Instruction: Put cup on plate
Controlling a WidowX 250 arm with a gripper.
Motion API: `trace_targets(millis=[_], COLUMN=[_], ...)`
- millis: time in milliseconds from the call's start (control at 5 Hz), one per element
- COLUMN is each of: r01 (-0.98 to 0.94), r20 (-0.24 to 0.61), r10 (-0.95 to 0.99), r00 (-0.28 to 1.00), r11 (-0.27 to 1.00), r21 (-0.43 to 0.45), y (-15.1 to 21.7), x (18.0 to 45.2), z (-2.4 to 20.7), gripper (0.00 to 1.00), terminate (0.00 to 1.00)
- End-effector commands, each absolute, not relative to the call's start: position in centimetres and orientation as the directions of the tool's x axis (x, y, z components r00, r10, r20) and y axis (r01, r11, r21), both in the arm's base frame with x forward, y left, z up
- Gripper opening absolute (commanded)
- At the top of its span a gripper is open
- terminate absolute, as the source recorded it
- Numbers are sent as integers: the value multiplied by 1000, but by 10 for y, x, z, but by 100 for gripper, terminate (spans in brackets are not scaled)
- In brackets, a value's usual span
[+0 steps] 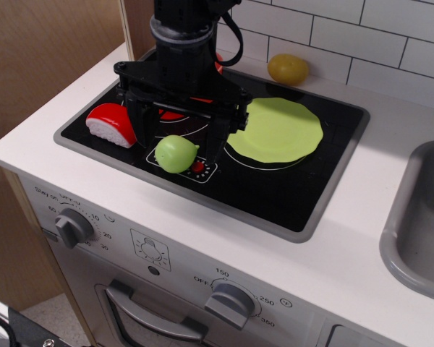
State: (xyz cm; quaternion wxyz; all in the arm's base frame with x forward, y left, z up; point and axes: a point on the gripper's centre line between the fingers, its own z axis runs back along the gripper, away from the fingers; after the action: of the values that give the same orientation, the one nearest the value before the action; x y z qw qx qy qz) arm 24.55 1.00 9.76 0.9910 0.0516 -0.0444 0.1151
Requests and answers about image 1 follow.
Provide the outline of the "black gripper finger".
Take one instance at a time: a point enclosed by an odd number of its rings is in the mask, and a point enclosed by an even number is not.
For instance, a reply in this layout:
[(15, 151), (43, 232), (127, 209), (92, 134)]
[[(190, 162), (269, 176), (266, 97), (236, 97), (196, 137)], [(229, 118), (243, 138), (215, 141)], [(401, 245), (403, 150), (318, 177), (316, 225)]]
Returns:
[(137, 142), (142, 147), (150, 146), (159, 126), (158, 107), (131, 92), (127, 92), (124, 101)]
[(219, 160), (228, 137), (233, 131), (232, 119), (229, 117), (217, 116), (210, 120), (205, 145), (207, 163), (216, 163)]

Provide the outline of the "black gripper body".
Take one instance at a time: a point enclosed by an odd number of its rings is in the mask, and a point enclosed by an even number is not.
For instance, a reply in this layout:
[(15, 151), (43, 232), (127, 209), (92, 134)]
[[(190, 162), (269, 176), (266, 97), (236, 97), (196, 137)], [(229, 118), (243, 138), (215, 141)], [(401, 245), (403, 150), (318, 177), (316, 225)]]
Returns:
[(156, 47), (151, 61), (120, 61), (114, 65), (119, 75), (118, 94), (127, 92), (140, 100), (153, 103), (158, 109), (190, 113), (212, 119), (232, 119), (234, 131), (247, 125), (247, 106), (252, 96), (244, 88), (225, 79), (218, 67), (235, 65), (242, 50), (228, 61), (219, 59), (215, 47)]

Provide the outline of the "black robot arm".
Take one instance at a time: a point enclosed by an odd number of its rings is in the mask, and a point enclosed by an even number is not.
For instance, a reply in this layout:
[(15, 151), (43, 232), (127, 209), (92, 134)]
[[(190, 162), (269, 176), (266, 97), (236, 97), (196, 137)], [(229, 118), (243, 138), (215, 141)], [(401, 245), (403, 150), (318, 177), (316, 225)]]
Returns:
[(137, 142), (148, 147), (159, 124), (160, 111), (208, 120), (205, 159), (219, 160), (230, 134), (244, 130), (252, 95), (223, 77), (217, 66), (230, 67), (216, 54), (217, 24), (223, 20), (238, 40), (242, 34), (229, 11), (237, 1), (155, 1), (150, 30), (156, 40), (156, 60), (121, 61), (117, 93), (123, 98)]

